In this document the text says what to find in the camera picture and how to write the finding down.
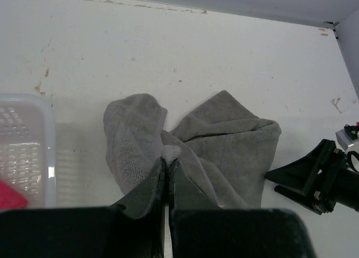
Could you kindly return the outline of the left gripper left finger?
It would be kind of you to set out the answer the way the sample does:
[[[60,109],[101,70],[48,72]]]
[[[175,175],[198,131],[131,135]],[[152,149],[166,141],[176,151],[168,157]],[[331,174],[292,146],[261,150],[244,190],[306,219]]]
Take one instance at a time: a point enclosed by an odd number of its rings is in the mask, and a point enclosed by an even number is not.
[[[109,206],[5,210],[1,257],[163,257],[165,161]]]

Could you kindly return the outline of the grey towel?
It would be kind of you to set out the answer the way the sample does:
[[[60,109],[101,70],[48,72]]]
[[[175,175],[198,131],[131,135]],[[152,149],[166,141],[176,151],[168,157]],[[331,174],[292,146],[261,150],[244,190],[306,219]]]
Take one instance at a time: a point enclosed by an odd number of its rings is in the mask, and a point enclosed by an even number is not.
[[[167,110],[149,94],[108,104],[103,125],[106,160],[124,194],[149,174],[158,158],[178,159],[186,176],[224,209],[258,208],[280,125],[259,118],[221,91],[164,130]]]

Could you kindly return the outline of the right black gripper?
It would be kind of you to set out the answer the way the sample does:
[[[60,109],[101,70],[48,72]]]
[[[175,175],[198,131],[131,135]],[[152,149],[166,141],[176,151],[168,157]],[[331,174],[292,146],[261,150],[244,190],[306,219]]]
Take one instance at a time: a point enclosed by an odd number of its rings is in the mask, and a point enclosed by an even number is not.
[[[344,153],[336,149],[335,141],[323,139],[304,157],[265,173],[264,178],[278,184],[275,192],[316,214],[331,213],[336,204],[358,211],[358,168],[353,159],[358,159],[358,152]],[[314,181],[313,197],[294,192],[309,191]]]

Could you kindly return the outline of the clear plastic basket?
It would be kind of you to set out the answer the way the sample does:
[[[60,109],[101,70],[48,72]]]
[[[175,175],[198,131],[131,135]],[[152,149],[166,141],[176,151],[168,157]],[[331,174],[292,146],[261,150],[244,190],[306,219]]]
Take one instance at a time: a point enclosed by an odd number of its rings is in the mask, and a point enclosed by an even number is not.
[[[56,122],[52,107],[30,94],[1,94],[1,180],[29,208],[57,204]]]

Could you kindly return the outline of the pink towel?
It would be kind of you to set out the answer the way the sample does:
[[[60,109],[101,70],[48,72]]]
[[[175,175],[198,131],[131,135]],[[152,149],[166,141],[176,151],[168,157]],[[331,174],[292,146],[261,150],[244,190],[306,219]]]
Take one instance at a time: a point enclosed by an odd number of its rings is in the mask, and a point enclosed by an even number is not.
[[[28,206],[28,200],[5,182],[0,185],[0,209],[24,209]]]

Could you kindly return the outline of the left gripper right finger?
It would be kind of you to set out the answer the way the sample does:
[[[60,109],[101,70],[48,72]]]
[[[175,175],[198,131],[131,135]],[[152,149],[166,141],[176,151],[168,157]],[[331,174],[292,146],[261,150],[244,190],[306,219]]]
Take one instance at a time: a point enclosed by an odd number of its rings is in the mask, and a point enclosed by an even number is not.
[[[282,209],[221,209],[169,167],[169,226],[174,257],[315,257],[306,227]]]

